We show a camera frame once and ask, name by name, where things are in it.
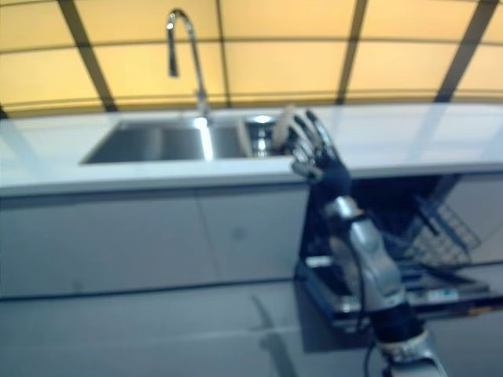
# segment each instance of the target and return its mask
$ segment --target floor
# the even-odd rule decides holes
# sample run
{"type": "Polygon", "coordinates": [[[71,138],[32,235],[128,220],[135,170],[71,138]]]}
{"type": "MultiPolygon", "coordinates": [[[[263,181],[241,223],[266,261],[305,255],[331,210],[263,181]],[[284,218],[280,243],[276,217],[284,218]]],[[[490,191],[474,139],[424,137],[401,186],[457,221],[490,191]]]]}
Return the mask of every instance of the floor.
{"type": "MultiPolygon", "coordinates": [[[[470,273],[503,290],[502,270],[470,273]]],[[[450,375],[503,375],[503,312],[428,326],[450,375]]],[[[0,302],[2,377],[359,377],[366,345],[292,282],[0,302]]]]}

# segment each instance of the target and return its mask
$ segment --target faucet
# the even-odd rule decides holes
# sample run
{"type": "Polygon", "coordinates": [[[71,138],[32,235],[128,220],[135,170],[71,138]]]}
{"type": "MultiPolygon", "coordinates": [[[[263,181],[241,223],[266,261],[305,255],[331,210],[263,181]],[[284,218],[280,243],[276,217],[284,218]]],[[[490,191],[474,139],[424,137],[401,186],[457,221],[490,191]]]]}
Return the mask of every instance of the faucet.
{"type": "Polygon", "coordinates": [[[167,30],[167,48],[168,48],[168,74],[171,77],[178,77],[178,65],[176,62],[176,52],[174,51],[174,23],[177,18],[182,18],[185,24],[185,30],[189,36],[190,46],[192,49],[192,55],[194,59],[194,68],[196,69],[196,80],[197,80],[197,110],[200,112],[203,118],[208,118],[210,107],[207,104],[206,90],[203,84],[203,74],[201,72],[201,66],[199,63],[199,56],[197,54],[196,47],[196,34],[194,32],[194,27],[190,22],[187,15],[181,9],[173,9],[167,17],[166,30],[167,30]]]}

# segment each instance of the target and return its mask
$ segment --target kitchen sink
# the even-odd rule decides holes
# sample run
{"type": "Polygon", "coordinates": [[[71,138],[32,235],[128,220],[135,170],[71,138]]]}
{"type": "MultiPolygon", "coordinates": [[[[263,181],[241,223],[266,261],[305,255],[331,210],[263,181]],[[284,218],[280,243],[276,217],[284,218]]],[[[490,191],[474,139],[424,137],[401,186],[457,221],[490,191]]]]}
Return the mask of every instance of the kitchen sink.
{"type": "Polygon", "coordinates": [[[122,121],[83,163],[251,157],[249,135],[238,124],[230,117],[210,125],[205,118],[122,121]]]}

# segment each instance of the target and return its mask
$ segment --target kitchen counter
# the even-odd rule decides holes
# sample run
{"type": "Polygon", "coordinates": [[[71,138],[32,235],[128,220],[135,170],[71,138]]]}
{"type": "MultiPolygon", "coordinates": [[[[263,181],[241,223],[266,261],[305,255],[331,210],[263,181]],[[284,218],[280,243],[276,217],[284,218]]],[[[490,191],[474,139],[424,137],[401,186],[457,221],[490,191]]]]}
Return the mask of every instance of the kitchen counter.
{"type": "MultiPolygon", "coordinates": [[[[503,170],[503,105],[402,104],[313,107],[355,178],[503,170]]],[[[214,111],[276,115],[280,108],[214,111]]],[[[4,119],[0,196],[186,189],[301,182],[290,157],[82,165],[123,119],[191,117],[136,112],[4,119]]]]}

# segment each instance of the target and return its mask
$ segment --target robotic hand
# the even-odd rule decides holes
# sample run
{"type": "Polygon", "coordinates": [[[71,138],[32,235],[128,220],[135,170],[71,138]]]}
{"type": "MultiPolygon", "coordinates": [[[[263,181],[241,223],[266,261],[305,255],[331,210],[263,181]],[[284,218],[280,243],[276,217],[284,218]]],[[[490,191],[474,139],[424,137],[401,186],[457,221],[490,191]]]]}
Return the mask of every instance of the robotic hand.
{"type": "Polygon", "coordinates": [[[351,176],[326,129],[307,110],[308,126],[297,115],[286,147],[292,169],[312,184],[318,210],[329,230],[332,256],[351,292],[369,316],[376,343],[388,363],[384,375],[447,377],[431,337],[407,302],[401,273],[389,257],[373,222],[351,198],[351,176]]]}

